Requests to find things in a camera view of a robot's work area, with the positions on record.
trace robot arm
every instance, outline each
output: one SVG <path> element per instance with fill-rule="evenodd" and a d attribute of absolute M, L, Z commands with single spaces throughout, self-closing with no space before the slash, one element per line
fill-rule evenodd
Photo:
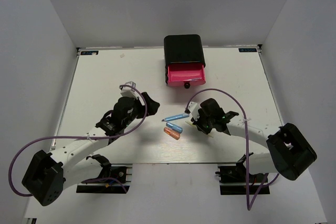
<path fill-rule="evenodd" d="M 215 128 L 218 132 L 245 138 L 244 120 L 235 117 L 238 115 L 236 112 L 225 113 L 212 98 L 200 105 L 191 102 L 186 112 L 192 114 L 191 121 L 199 131 L 205 134 Z M 275 127 L 248 122 L 248 134 L 251 141 L 269 150 L 269 153 L 250 154 L 249 171 L 251 174 L 280 173 L 289 180 L 295 180 L 317 158 L 305 137 L 291 123 Z M 237 163 L 245 166 L 245 160 L 246 158 L 243 157 Z"/>
<path fill-rule="evenodd" d="M 135 83 L 126 83 L 135 87 Z M 146 92 L 141 93 L 147 104 L 147 115 L 154 115 L 160 104 L 153 101 Z M 117 136 L 135 119 L 143 118 L 145 107 L 135 95 L 132 88 L 123 87 L 122 97 L 113 110 L 105 113 L 96 126 L 87 133 L 87 139 L 80 139 L 49 153 L 37 152 L 26 171 L 22 184 L 41 203 L 50 205 L 61 192 L 69 186 L 85 179 L 97 178 L 106 170 L 110 171 L 108 159 L 91 154 L 114 142 Z M 107 139 L 93 140 L 90 137 Z"/>

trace gray wall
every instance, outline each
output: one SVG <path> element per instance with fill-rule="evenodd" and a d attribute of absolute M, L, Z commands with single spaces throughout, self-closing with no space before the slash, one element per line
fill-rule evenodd
<path fill-rule="evenodd" d="M 208 46 L 263 43 L 286 0 L 51 0 L 76 47 L 162 46 L 197 33 Z"/>
<path fill-rule="evenodd" d="M 328 223 L 336 223 L 336 0 L 287 0 L 262 62 L 284 121 L 318 154 L 309 171 Z"/>
<path fill-rule="evenodd" d="M 0 0 L 0 208 L 1 223 L 21 223 L 27 198 L 7 181 L 14 154 L 26 143 L 54 133 L 75 66 L 76 49 L 50 0 Z M 21 180 L 36 144 L 19 158 Z"/>

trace black knob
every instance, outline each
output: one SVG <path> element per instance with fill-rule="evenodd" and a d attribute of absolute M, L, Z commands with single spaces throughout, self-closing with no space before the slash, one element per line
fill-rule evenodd
<path fill-rule="evenodd" d="M 190 88 L 190 83 L 189 83 L 189 82 L 186 82 L 186 83 L 184 84 L 184 88 L 186 88 L 186 89 Z"/>

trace light blue pen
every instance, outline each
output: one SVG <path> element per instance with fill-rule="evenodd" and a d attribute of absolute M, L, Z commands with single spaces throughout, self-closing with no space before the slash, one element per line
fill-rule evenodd
<path fill-rule="evenodd" d="M 169 121 L 174 121 L 174 120 L 177 120 L 177 119 L 188 118 L 188 117 L 189 117 L 189 114 L 183 113 L 183 114 L 179 114 L 179 115 L 169 116 L 168 118 L 162 119 L 161 122 L 169 122 Z"/>
<path fill-rule="evenodd" d="M 174 131 L 180 133 L 180 134 L 183 132 L 183 128 L 180 127 L 180 126 L 178 126 L 178 125 L 176 125 L 176 124 L 173 124 L 173 123 L 166 123 L 166 126 L 167 126 L 168 128 L 171 128 L 172 130 L 174 130 Z"/>

